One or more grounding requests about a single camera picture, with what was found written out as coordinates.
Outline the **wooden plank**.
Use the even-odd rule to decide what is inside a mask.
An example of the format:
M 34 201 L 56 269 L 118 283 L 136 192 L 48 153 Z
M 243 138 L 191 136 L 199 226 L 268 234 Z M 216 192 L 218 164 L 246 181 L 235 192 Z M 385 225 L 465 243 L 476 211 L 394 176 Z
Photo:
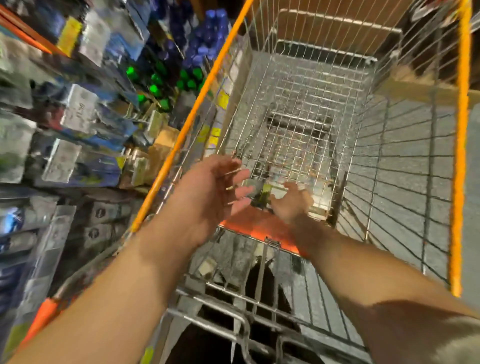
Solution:
M 435 80 L 432 69 L 426 75 L 417 76 L 408 65 L 395 65 L 387 74 L 379 76 L 372 86 L 373 94 L 393 100 L 410 100 L 440 106 L 458 104 L 458 88 L 450 82 Z

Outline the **yellow shelf tag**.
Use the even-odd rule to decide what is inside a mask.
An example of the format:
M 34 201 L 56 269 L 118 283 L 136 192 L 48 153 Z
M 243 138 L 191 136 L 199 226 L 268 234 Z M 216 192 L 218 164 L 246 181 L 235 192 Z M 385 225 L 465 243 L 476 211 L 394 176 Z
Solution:
M 65 56 L 71 58 L 75 45 L 83 29 L 82 23 L 76 18 L 69 16 L 57 39 L 56 47 Z

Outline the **orange shelf beam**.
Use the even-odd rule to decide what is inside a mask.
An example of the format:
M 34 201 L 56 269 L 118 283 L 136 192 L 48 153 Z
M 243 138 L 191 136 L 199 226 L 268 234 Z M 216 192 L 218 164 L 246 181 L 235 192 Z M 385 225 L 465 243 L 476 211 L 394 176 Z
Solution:
M 57 53 L 57 47 L 41 36 L 32 27 L 24 23 L 20 17 L 0 4 L 0 27 L 23 42 L 49 54 Z

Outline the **person's right hand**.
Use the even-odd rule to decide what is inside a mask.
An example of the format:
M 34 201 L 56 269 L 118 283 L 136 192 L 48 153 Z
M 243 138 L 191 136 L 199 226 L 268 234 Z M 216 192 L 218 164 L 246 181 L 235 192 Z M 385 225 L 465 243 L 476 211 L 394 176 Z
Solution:
M 294 182 L 284 183 L 286 193 L 281 197 L 270 195 L 273 213 L 285 224 L 291 225 L 299 217 L 308 215 L 314 200 L 309 190 Z

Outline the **person's right forearm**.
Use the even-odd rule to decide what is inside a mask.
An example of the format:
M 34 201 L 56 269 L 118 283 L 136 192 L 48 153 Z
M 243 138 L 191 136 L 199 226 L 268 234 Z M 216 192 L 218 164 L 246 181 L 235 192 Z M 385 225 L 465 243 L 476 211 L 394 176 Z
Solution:
M 288 224 L 375 364 L 480 364 L 480 314 L 441 283 L 306 214 Z

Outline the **person's dark trousers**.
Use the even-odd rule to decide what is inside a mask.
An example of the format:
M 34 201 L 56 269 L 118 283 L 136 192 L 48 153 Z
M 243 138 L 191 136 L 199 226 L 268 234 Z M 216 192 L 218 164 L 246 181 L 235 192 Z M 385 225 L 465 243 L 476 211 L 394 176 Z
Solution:
M 260 273 L 261 264 L 257 262 L 249 271 L 247 277 L 245 294 L 250 297 L 255 297 L 255 290 L 257 279 Z M 269 265 L 265 265 L 263 272 L 261 300 L 265 305 L 272 306 L 274 304 L 275 289 L 278 295 L 278 308 L 286 313 L 291 313 L 290 304 L 285 296 L 284 290 L 277 286 L 274 288 L 274 275 Z M 225 303 L 233 304 L 233 297 L 224 294 L 214 288 L 207 288 L 208 294 L 224 301 Z M 272 313 L 261 307 L 257 308 L 258 315 L 271 319 Z M 221 313 L 211 307 L 201 305 L 197 316 L 205 319 L 213 324 L 219 325 L 225 329 L 233 330 L 234 323 L 238 323 L 231 316 Z M 278 316 L 277 323 L 286 328 L 300 332 L 300 326 L 290 319 Z M 253 323 L 251 325 L 250 337 L 266 346 L 273 348 L 277 342 L 278 333 L 273 331 L 267 325 L 261 323 Z M 233 359 L 231 358 L 231 349 L 233 348 Z M 273 361 L 267 355 L 260 354 L 252 350 L 251 356 L 257 364 L 272 364 Z M 188 324 L 182 331 L 176 343 L 172 347 L 170 354 L 166 358 L 165 364 L 247 364 L 243 358 L 241 347 L 231 342 L 228 339 L 220 337 L 217 334 L 209 332 L 195 324 Z

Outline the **stack of dark boxed goods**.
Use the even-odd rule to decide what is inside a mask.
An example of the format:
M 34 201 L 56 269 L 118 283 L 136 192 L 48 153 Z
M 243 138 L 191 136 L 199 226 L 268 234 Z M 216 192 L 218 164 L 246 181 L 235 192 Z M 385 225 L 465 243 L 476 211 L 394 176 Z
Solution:
M 57 273 L 64 251 L 74 267 L 120 237 L 135 199 L 110 189 L 52 193 L 0 184 L 0 331 L 33 321 Z

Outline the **clear plastic product package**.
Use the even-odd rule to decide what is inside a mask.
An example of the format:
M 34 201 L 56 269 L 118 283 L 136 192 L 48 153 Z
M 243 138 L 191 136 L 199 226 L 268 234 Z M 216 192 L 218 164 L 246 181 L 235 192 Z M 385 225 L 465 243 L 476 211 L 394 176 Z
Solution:
M 277 182 L 267 183 L 262 179 L 247 179 L 240 185 L 253 188 L 253 192 L 247 195 L 251 199 L 251 205 L 253 207 L 273 215 L 275 213 L 270 205 L 270 195 L 276 194 L 281 196 L 285 192 L 284 184 Z M 314 200 L 309 207 L 309 215 L 317 220 L 326 220 L 329 216 L 329 211 Z

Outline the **brown cardboard box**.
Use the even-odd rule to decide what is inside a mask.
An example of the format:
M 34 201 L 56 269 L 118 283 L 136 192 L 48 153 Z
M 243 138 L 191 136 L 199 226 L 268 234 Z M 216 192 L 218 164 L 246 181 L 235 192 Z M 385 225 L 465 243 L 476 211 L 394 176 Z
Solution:
M 152 185 L 166 158 L 173 149 L 180 131 L 171 126 L 163 127 L 154 143 L 148 148 L 148 168 L 144 176 L 144 184 Z

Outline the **person's left forearm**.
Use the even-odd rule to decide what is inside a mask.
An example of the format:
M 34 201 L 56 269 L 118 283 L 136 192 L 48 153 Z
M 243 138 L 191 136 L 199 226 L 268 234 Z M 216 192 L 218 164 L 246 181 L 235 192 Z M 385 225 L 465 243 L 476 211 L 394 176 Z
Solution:
M 157 215 L 7 364 L 136 364 L 189 257 L 217 224 Z

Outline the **row of hanging blister packs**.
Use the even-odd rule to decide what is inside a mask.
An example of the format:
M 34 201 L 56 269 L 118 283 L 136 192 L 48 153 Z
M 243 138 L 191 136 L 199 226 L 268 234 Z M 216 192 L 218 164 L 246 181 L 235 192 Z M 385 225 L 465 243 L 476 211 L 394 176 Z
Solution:
M 71 57 L 43 52 L 0 27 L 0 181 L 29 180 L 40 188 L 144 185 L 154 136 L 153 97 L 127 80 L 128 65 L 152 63 L 147 51 L 149 0 L 0 0 L 0 4 L 56 45 L 69 16 L 82 23 Z M 110 27 L 103 63 L 79 53 L 85 18 L 95 10 Z M 64 102 L 73 84 L 98 96 L 90 134 L 63 128 Z M 41 179 L 53 143 L 81 145 L 68 183 Z

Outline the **person's left hand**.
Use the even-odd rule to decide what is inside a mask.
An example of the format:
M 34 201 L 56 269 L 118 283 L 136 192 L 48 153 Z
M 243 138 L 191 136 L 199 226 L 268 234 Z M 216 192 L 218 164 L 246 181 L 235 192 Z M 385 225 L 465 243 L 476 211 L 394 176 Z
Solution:
M 196 163 L 179 180 L 171 197 L 150 223 L 159 229 L 162 241 L 196 248 L 207 241 L 221 222 L 231 217 L 222 217 L 221 212 L 222 156 L 225 155 L 211 155 Z

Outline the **group of blue-capped bottles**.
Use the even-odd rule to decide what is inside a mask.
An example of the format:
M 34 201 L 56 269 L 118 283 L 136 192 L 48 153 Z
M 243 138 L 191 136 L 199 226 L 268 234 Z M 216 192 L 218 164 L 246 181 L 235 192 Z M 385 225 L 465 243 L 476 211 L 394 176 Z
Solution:
M 195 9 L 199 0 L 150 0 L 153 24 L 162 36 L 160 62 L 171 70 L 192 73 L 212 64 L 231 30 L 224 8 L 207 9 L 201 15 Z

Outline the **white shelf price tag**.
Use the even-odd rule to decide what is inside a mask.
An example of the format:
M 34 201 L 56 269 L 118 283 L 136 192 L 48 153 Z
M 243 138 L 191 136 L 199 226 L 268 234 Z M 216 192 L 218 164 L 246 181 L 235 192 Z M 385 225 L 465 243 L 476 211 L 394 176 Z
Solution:
M 105 48 L 111 37 L 111 29 L 95 10 L 87 13 L 84 25 L 79 53 L 97 67 L 101 67 Z
M 56 139 L 42 173 L 41 179 L 49 183 L 69 182 L 76 168 L 82 146 L 63 139 Z
M 59 124 L 63 128 L 90 134 L 98 100 L 99 97 L 94 92 L 73 84 L 64 102 L 63 116 Z

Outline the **group of green-capped bottles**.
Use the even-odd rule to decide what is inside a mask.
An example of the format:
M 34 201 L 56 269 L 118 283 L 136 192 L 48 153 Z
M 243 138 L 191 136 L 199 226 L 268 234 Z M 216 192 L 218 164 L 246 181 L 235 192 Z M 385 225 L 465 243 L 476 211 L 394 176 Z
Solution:
M 124 75 L 134 86 L 142 88 L 143 94 L 138 96 L 140 104 L 151 96 L 163 113 L 171 113 L 183 94 L 196 95 L 206 79 L 201 68 L 185 67 L 173 59 L 148 63 L 143 69 L 128 65 Z

